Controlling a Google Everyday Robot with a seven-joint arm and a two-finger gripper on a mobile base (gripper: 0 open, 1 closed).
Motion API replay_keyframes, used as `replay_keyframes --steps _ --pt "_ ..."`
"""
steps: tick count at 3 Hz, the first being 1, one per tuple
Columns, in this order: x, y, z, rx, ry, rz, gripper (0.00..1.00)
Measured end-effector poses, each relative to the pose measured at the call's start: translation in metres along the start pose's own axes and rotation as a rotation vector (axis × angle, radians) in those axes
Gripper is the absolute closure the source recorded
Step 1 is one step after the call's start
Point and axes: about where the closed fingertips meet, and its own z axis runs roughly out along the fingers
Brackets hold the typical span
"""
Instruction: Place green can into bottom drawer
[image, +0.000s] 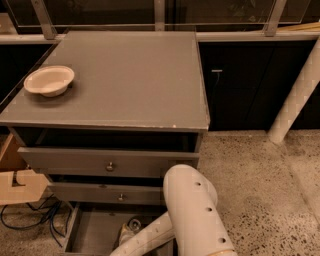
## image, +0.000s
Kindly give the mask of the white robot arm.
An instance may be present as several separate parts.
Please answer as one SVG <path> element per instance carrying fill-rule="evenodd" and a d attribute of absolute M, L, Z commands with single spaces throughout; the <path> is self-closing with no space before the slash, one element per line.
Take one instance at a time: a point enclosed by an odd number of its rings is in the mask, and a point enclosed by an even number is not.
<path fill-rule="evenodd" d="M 143 256 L 175 240 L 179 256 L 238 256 L 216 210 L 217 192 L 195 168 L 171 167 L 163 180 L 167 212 L 125 240 L 110 256 Z"/>

